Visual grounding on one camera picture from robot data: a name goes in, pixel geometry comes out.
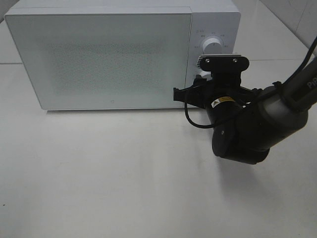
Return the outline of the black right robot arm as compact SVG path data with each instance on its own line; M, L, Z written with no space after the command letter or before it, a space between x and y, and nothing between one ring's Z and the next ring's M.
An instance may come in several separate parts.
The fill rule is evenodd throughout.
M174 88L173 99L207 112L216 156L254 165L306 125L317 101L317 62L304 60L285 82L265 89L241 86L249 64L241 55L201 55L197 66L211 78L196 75L190 87Z

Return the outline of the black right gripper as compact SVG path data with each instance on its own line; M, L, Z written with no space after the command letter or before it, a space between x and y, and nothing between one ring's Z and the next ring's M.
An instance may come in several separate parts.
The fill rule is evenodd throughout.
M242 113L251 109L259 101L257 98L262 89L248 89L241 86L240 74L215 74L212 80L197 74L193 85L184 89L173 89L173 100L184 103L187 121L197 128L215 128L219 125L238 118ZM188 105L201 109L215 109L223 103L234 103L237 109L230 109L226 116L212 119L211 124L203 125L193 122L189 116Z

